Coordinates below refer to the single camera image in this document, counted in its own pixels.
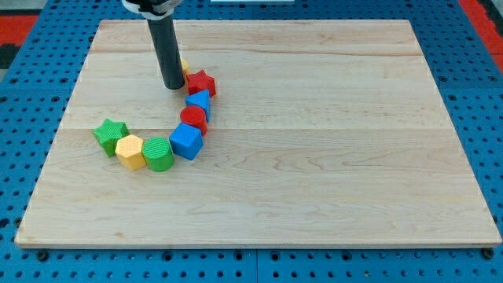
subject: red star block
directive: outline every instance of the red star block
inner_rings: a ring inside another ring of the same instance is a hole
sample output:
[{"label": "red star block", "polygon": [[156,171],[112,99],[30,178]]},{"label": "red star block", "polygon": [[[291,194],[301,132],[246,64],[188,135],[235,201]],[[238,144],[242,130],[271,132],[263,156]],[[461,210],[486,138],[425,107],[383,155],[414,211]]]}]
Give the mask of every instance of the red star block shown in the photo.
[{"label": "red star block", "polygon": [[217,94],[215,89],[215,79],[206,75],[204,70],[200,70],[195,74],[187,75],[187,90],[189,91],[189,95],[198,93],[202,90],[209,90],[210,97],[213,97]]}]

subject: wooden board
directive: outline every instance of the wooden board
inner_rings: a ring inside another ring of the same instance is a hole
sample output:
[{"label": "wooden board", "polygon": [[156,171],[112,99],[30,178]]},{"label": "wooden board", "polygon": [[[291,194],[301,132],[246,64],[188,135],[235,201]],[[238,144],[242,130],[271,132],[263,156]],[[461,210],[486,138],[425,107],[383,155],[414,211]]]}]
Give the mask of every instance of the wooden board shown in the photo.
[{"label": "wooden board", "polygon": [[445,248],[501,237],[408,21],[175,23],[217,81],[205,146],[130,172],[91,129],[178,124],[146,22],[103,21],[16,243],[23,248]]}]

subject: plastic block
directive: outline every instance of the plastic block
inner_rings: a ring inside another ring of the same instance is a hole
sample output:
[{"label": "plastic block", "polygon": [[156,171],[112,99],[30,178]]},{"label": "plastic block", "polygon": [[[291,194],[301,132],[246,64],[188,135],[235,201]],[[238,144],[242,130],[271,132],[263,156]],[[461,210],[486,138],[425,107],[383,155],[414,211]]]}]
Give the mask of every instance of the plastic block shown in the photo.
[{"label": "plastic block", "polygon": [[143,139],[130,134],[117,142],[116,155],[124,167],[135,171],[147,165],[142,149]]},{"label": "plastic block", "polygon": [[207,133],[206,112],[199,106],[190,105],[185,107],[180,112],[180,120],[201,130],[203,136]]},{"label": "plastic block", "polygon": [[189,62],[182,57],[180,57],[180,61],[182,62],[183,78],[185,79],[185,83],[187,83],[187,75],[190,73]]},{"label": "plastic block", "polygon": [[204,113],[206,114],[206,122],[208,123],[210,122],[211,99],[209,90],[202,90],[193,95],[189,95],[188,97],[185,98],[185,105],[187,106],[195,105],[201,107],[204,110]]},{"label": "plastic block", "polygon": [[93,130],[94,137],[108,157],[116,154],[117,141],[129,135],[124,122],[113,122],[105,119],[103,124]]},{"label": "plastic block", "polygon": [[203,148],[203,136],[198,128],[180,123],[171,133],[170,143],[175,154],[193,160]]},{"label": "plastic block", "polygon": [[217,94],[215,88],[215,79],[206,75],[204,70],[198,71],[195,74],[187,75],[187,90],[189,91],[189,95],[195,94],[202,90],[209,90],[210,97],[213,97]]},{"label": "plastic block", "polygon": [[174,163],[173,150],[166,138],[150,138],[143,145],[143,156],[152,171],[164,172]]}]

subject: green cylinder block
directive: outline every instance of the green cylinder block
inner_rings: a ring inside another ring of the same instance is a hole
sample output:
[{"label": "green cylinder block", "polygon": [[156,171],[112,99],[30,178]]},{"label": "green cylinder block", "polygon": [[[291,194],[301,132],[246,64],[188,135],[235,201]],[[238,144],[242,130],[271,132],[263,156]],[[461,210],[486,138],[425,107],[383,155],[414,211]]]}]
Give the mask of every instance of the green cylinder block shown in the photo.
[{"label": "green cylinder block", "polygon": [[143,156],[152,171],[164,172],[173,166],[174,155],[170,142],[166,138],[150,138],[143,145]]}]

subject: red cylinder block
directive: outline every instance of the red cylinder block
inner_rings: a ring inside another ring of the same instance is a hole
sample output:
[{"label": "red cylinder block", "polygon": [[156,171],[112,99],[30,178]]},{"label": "red cylinder block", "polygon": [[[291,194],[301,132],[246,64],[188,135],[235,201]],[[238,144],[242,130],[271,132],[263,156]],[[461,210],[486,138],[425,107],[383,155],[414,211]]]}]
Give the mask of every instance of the red cylinder block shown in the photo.
[{"label": "red cylinder block", "polygon": [[180,120],[201,130],[203,136],[207,133],[206,113],[199,106],[190,105],[185,107],[180,113]]}]

